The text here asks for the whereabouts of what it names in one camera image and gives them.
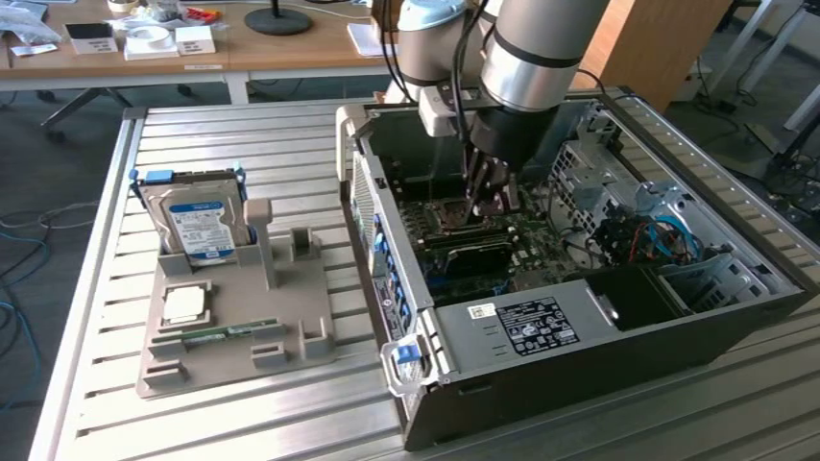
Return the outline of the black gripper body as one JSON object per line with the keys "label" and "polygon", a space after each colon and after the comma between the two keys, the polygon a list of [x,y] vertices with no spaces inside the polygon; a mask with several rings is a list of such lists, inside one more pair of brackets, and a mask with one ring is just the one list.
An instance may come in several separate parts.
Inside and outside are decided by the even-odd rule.
{"label": "black gripper body", "polygon": [[481,109],[471,129],[471,141],[490,157],[507,163],[527,163],[538,153],[557,115],[557,108],[539,112]]}

